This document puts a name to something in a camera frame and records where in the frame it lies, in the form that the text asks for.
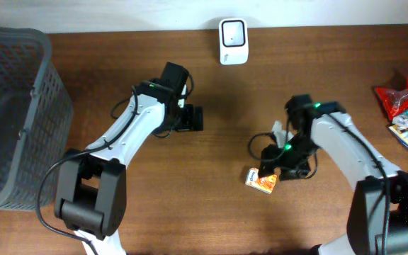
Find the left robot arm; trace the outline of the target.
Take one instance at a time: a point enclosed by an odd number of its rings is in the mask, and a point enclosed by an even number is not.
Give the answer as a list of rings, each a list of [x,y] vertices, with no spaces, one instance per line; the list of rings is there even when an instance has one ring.
[[[203,130],[203,109],[185,102],[193,89],[190,72],[167,62],[160,77],[132,88],[126,109],[103,135],[56,163],[55,217],[87,254],[125,253],[118,228],[127,207],[128,166],[150,135]]]

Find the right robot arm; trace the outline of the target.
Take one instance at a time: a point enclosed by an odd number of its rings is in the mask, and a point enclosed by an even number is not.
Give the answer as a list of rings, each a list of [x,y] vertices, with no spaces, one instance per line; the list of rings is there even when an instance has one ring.
[[[315,174],[309,158],[321,149],[353,189],[345,234],[311,254],[408,253],[408,172],[384,158],[338,102],[315,103],[302,94],[285,110],[286,127],[268,133],[274,143],[262,150],[258,175],[279,170],[285,180],[308,179]]]

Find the orange tissue pack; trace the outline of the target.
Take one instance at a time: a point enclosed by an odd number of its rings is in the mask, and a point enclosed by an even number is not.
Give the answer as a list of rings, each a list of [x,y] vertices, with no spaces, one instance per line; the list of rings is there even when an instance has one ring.
[[[257,168],[250,168],[248,174],[246,175],[245,185],[252,187],[258,191],[271,194],[278,180],[276,174],[260,177],[259,170]]]

